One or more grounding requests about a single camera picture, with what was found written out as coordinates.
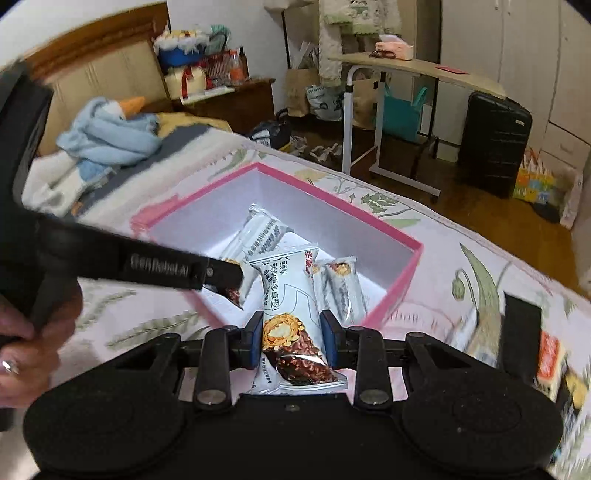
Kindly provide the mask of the person's left hand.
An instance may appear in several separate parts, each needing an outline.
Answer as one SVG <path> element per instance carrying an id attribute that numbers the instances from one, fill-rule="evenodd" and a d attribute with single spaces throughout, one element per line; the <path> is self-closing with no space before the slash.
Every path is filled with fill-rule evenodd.
<path id="1" fill-rule="evenodd" d="M 37 332 L 8 301 L 1 301 L 1 334 L 17 339 L 1 348 L 3 408 L 27 407 L 48 390 L 60 366 L 59 350 L 73 335 L 82 307 L 82 291 L 75 283 L 48 323 Z"/>

